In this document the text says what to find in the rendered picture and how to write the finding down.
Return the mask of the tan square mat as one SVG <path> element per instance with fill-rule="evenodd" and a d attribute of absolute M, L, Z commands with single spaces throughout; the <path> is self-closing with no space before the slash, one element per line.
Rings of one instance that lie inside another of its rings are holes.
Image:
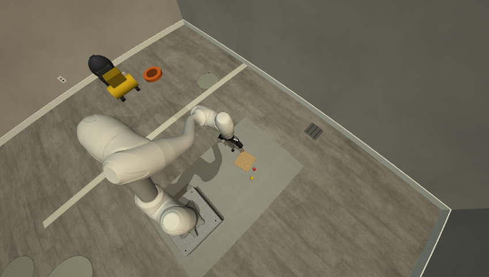
<path fill-rule="evenodd" d="M 243 169 L 244 171 L 249 172 L 255 160 L 256 157 L 242 150 L 239 156 L 234 161 L 234 164 L 240 167 L 241 169 Z"/>

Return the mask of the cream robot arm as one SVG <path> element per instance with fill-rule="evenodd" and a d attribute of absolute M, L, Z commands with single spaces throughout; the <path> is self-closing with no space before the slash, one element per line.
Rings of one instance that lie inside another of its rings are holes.
<path fill-rule="evenodd" d="M 224 139 L 234 135 L 234 123 L 228 113 L 217 113 L 207 107 L 193 106 L 180 136 L 150 140 L 136 133 L 115 117 L 94 114 L 77 126 L 81 145 L 103 165 L 105 177 L 113 184 L 127 185 L 135 194 L 137 207 L 154 219 L 169 235 L 181 239 L 205 221 L 194 202 L 185 206 L 174 200 L 151 176 L 162 171 L 195 141 L 195 125 L 210 127 Z M 156 188 L 157 187 L 157 188 Z"/>

